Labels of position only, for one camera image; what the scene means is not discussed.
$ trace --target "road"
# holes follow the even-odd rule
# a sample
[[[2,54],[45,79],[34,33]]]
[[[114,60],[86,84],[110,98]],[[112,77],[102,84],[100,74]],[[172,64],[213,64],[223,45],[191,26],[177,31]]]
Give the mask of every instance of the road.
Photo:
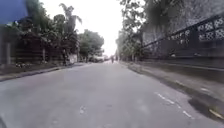
[[[8,128],[224,128],[190,101],[118,63],[0,83],[0,116]]]

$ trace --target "overcast sky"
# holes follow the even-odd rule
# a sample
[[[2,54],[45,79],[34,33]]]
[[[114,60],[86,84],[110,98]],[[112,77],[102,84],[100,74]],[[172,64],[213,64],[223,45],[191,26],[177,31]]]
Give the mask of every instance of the overcast sky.
[[[83,23],[77,23],[79,32],[84,29],[98,32],[103,36],[105,45],[103,49],[106,55],[112,55],[116,50],[115,40],[118,31],[122,27],[121,6],[117,0],[40,0],[44,3],[47,13],[53,17],[62,14],[60,3],[72,5],[74,13],[79,15]]]

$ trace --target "white lane marking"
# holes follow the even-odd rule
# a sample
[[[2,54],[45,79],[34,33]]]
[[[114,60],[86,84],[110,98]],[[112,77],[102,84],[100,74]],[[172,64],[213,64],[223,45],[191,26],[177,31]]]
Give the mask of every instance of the white lane marking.
[[[223,117],[221,114],[219,114],[218,112],[216,112],[216,111],[214,111],[214,110],[212,110],[212,109],[209,109],[209,111],[210,111],[212,114],[214,114],[216,117],[219,117],[219,118],[221,118],[221,119],[224,119],[224,117]]]
[[[170,104],[175,104],[175,102],[173,102],[172,100],[170,99],[167,99],[166,97],[164,97],[163,95],[159,94],[159,93],[156,93],[156,95],[158,95],[161,99],[169,102]]]
[[[203,92],[206,92],[206,93],[209,93],[209,94],[212,94],[212,91],[210,91],[209,89],[207,88],[200,88],[201,91]]]
[[[189,117],[189,118],[191,118],[191,119],[194,119],[194,117],[192,117],[188,112],[186,112],[185,110],[183,110],[183,113],[187,116],[187,117]]]
[[[182,110],[181,106],[180,106],[179,104],[175,103],[174,101],[172,101],[172,100],[170,100],[170,99],[164,97],[163,95],[161,95],[161,94],[158,93],[158,92],[155,92],[155,94],[156,94],[157,96],[159,96],[161,99],[165,100],[166,102],[169,102],[169,103],[172,104],[172,105],[175,104],[175,105],[177,106],[178,109],[181,109],[181,110]],[[191,119],[194,119],[194,117],[191,116],[187,111],[182,110],[182,112],[183,112],[183,114],[186,115],[187,117],[189,117],[189,118],[191,118]]]
[[[179,84],[179,85],[184,85],[183,83],[181,83],[180,81],[178,80],[175,80],[175,83]]]

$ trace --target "wall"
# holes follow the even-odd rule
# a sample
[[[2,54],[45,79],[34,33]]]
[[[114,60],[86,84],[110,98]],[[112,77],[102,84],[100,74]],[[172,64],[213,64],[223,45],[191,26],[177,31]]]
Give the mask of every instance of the wall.
[[[0,65],[4,64],[4,43],[2,41],[2,29],[0,28]]]
[[[76,54],[69,55],[69,62],[72,64],[78,62],[78,56]]]
[[[148,44],[222,12],[224,0],[178,0],[168,10],[170,21],[159,27],[147,25],[143,41]]]

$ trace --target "sidewalk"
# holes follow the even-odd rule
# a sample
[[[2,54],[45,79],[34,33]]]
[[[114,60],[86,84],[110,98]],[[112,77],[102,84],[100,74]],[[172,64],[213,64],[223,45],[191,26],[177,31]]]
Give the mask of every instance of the sidewalk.
[[[192,98],[197,99],[211,108],[212,111],[217,112],[215,113],[216,116],[219,116],[220,118],[224,117],[223,83],[209,81],[207,79],[180,74],[177,72],[168,72],[162,68],[143,66],[136,63],[124,64],[129,69],[137,73],[155,77],[161,82],[165,82],[166,85],[189,94]]]
[[[60,70],[60,69],[83,66],[83,65],[84,65],[84,63],[76,63],[76,64],[70,65],[70,66],[58,66],[58,67],[49,68],[49,69],[40,69],[40,70],[34,70],[34,71],[28,71],[28,72],[0,75],[0,82],[10,80],[10,79],[21,78],[21,77],[25,77],[25,76],[32,76],[32,75],[36,75],[36,74],[52,72],[52,71],[56,71],[56,70]]]

